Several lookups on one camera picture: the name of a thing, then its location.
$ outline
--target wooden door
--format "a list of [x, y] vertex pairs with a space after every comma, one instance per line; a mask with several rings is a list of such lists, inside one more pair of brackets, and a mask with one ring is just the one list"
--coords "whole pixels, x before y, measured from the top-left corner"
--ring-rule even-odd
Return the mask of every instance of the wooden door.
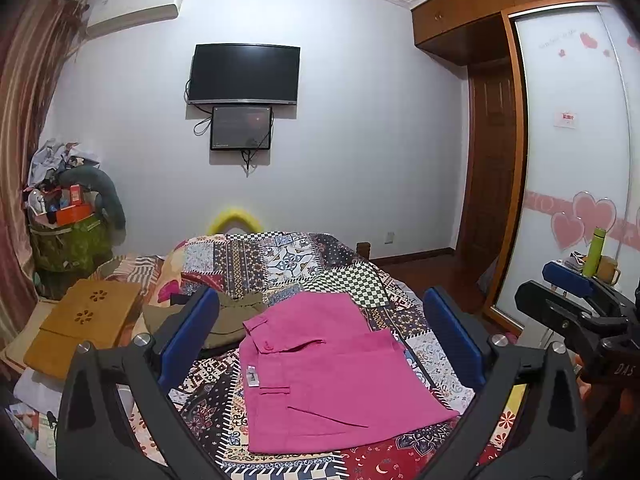
[[504, 237], [515, 165], [515, 97], [508, 59], [469, 67], [471, 131], [458, 251], [478, 276]]

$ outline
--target clothing label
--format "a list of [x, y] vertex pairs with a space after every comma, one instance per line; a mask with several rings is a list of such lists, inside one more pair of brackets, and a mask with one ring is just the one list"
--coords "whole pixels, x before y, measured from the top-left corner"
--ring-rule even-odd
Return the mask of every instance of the clothing label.
[[248, 366], [246, 368], [246, 382], [249, 386], [260, 386], [258, 372], [255, 371], [255, 366]]

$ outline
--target wooden floor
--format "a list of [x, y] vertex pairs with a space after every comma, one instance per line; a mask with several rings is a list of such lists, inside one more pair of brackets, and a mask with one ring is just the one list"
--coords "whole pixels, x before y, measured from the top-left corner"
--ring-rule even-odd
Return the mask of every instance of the wooden floor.
[[476, 285], [476, 281], [482, 271], [469, 269], [455, 255], [442, 254], [424, 260], [380, 267], [396, 280], [405, 282], [420, 299], [428, 288], [441, 285], [461, 310], [477, 314], [489, 333], [505, 332], [500, 326], [480, 313], [484, 303], [484, 294]]

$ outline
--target pink fabric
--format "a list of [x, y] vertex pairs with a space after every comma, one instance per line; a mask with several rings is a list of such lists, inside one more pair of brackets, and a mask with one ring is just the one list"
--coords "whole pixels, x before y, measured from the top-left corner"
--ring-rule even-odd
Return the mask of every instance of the pink fabric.
[[[251, 452], [363, 446], [458, 415], [420, 382], [389, 330], [369, 331], [348, 294], [300, 292], [244, 326]], [[248, 366], [259, 386], [248, 385]]]

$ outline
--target bed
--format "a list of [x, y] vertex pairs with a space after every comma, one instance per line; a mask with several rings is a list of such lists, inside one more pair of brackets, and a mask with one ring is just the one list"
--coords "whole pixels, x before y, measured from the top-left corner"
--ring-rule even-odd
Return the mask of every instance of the bed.
[[[444, 406], [464, 413], [473, 398], [473, 391], [460, 384], [429, 329], [422, 302], [403, 283], [331, 235], [266, 232], [192, 238], [167, 256], [146, 299], [156, 306], [169, 306], [171, 294], [189, 294], [201, 284], [233, 298], [261, 292], [268, 306], [301, 290], [347, 292], [372, 330], [392, 330], [405, 346], [408, 364]], [[134, 335], [145, 331], [141, 317]], [[363, 391], [370, 387], [374, 385], [363, 384]], [[523, 387], [514, 387], [481, 463], [500, 453], [523, 393]], [[182, 386], [170, 392], [170, 399], [199, 443], [233, 480], [411, 480], [458, 421], [354, 449], [310, 455], [252, 454], [237, 349], [194, 362]], [[164, 464], [135, 406], [129, 421], [145, 455]]]

